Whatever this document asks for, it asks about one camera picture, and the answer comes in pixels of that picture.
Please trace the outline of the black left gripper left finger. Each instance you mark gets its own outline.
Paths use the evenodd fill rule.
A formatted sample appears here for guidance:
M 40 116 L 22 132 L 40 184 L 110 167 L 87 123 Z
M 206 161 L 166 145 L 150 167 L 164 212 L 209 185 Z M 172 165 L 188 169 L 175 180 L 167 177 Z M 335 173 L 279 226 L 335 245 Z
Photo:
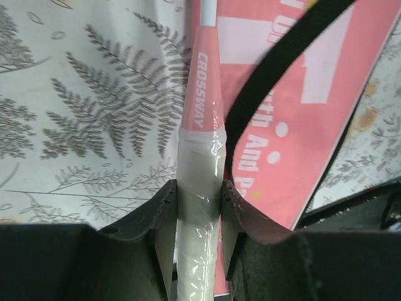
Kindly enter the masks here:
M 95 230 L 87 224 L 1 226 L 2 300 L 168 300 L 177 183 Z

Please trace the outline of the pink racket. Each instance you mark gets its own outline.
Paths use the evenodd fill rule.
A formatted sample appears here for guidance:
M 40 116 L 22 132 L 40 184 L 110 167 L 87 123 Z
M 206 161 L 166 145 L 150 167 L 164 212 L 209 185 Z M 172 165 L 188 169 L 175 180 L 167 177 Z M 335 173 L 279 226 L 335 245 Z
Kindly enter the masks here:
M 226 131 L 217 1 L 201 1 L 177 148 L 177 298 L 213 300 Z

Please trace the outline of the pink racket bag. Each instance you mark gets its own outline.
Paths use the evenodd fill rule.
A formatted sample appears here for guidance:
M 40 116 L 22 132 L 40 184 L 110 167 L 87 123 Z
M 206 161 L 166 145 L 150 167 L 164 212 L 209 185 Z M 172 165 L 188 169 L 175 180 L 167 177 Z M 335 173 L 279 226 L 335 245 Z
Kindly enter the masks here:
M 399 1 L 219 1 L 226 174 L 289 230 L 337 150 Z

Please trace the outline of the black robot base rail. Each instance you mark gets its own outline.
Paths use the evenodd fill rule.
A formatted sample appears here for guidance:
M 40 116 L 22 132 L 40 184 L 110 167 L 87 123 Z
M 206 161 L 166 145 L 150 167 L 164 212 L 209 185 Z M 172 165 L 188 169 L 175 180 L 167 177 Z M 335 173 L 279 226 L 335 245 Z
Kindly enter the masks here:
M 297 230 L 388 230 L 400 224 L 400 178 L 303 213 Z

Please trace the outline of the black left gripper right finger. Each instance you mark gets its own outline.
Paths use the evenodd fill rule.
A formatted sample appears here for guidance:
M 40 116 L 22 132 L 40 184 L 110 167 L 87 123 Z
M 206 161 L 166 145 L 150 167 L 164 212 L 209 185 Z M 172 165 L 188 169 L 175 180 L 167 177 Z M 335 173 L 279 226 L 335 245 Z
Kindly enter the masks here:
M 233 300 L 399 300 L 400 232 L 289 230 L 222 187 L 224 272 Z

